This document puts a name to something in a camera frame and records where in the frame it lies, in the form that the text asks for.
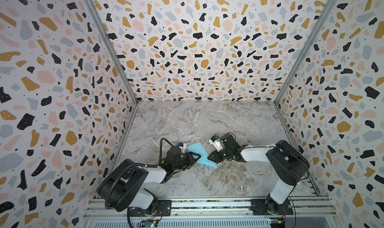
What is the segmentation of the light blue paper sheet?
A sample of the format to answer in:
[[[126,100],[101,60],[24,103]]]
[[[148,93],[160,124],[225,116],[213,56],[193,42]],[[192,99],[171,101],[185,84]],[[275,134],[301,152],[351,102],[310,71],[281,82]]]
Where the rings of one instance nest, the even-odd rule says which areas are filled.
[[[188,146],[188,151],[193,152],[195,154],[200,155],[201,157],[198,159],[197,163],[207,165],[210,167],[217,167],[213,161],[208,160],[208,153],[203,147],[203,145],[199,143],[195,143]]]

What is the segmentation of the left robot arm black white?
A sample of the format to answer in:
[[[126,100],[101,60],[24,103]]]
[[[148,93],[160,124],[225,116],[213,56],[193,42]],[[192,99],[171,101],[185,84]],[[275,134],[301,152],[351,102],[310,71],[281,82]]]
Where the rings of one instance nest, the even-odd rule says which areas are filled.
[[[202,156],[187,150],[183,143],[172,145],[166,157],[160,155],[157,164],[144,164],[124,160],[99,185],[98,195],[105,208],[117,212],[135,209],[147,216],[159,209],[159,198],[145,184],[164,184],[175,174],[190,169]]]

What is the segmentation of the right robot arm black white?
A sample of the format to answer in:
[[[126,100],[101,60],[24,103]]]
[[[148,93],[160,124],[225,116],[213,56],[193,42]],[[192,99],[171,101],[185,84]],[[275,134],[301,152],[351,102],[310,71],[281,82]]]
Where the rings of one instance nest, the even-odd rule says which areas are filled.
[[[236,162],[267,162],[272,165],[279,179],[266,198],[265,207],[276,214],[302,177],[309,172],[310,164],[299,151],[287,141],[280,140],[270,145],[239,145],[230,133],[212,136],[209,143],[215,147],[208,160],[220,163],[224,160]]]

